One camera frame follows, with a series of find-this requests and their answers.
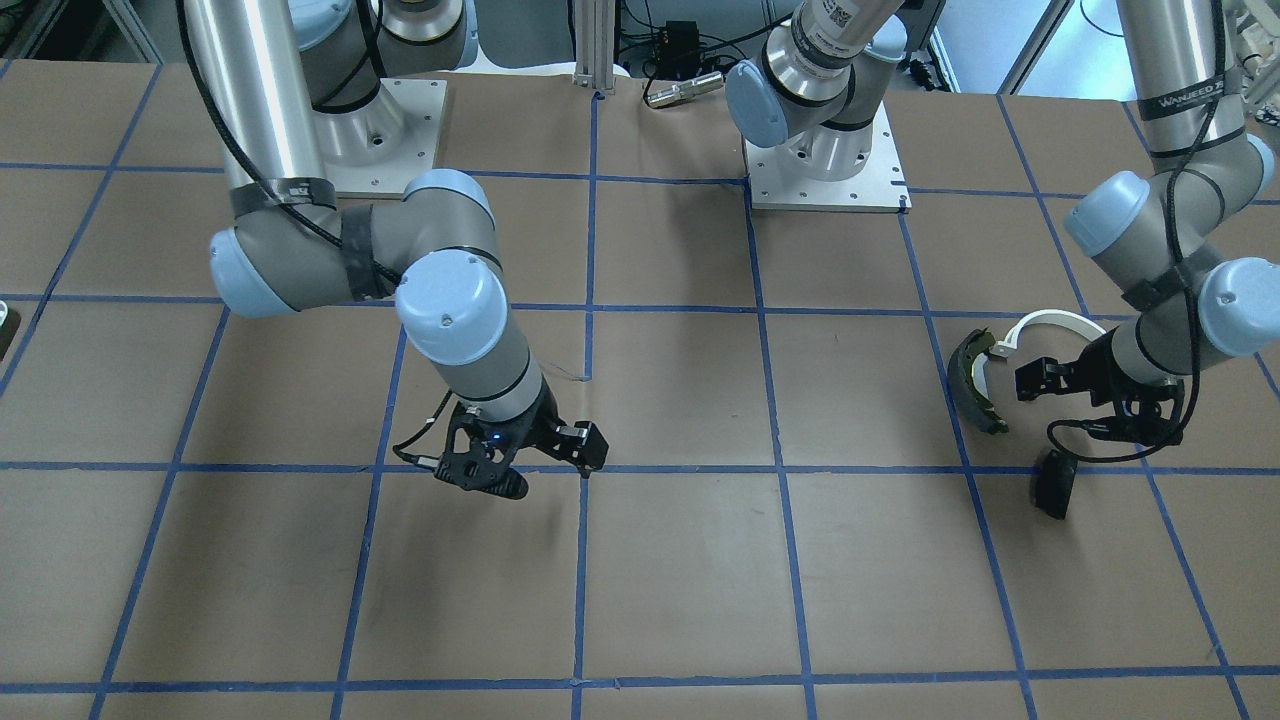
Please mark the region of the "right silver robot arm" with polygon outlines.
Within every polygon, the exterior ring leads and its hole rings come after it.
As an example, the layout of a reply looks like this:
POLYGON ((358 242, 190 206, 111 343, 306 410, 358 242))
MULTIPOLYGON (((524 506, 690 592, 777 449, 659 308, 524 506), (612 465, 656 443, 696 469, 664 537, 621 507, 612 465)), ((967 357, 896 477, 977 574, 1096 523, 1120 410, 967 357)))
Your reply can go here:
POLYGON ((445 382, 445 447, 393 452, 463 489, 526 493, 521 448, 589 477, 608 443, 570 424, 509 309, 497 222, 442 168, 445 86, 477 55, 471 1, 179 1, 187 61, 227 150, 234 223, 210 243, 225 305, 262 318, 393 299, 445 382))

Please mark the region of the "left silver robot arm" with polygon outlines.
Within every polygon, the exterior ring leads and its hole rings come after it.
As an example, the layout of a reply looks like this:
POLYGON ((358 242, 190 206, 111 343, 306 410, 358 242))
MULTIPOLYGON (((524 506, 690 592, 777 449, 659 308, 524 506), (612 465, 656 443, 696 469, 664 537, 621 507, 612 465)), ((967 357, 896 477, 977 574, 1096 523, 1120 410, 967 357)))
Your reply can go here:
MULTIPOLYGON (((859 135, 906 35, 896 1, 803 1, 727 74, 741 136, 760 149, 859 135)), ((1277 338, 1277 268, 1228 260, 1208 240, 1272 179, 1245 132, 1234 1, 1120 1, 1117 14, 1153 172, 1111 176, 1068 214, 1079 250, 1120 288, 1134 320, 1079 359, 1016 373, 1023 400, 1088 393, 1093 405, 1189 398, 1194 379, 1277 338)))

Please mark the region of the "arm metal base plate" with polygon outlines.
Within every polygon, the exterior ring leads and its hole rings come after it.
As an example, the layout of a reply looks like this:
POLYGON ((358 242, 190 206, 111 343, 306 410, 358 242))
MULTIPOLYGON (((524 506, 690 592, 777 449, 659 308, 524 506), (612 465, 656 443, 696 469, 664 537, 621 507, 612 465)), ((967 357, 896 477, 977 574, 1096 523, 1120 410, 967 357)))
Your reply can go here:
POLYGON ((823 126, 787 143, 742 143, 751 205, 778 211, 905 213, 913 206, 883 105, 856 131, 823 126))
POLYGON ((314 111, 326 178, 340 199, 399 197, 435 165, 445 118, 444 79, 381 81, 376 96, 346 113, 314 111))

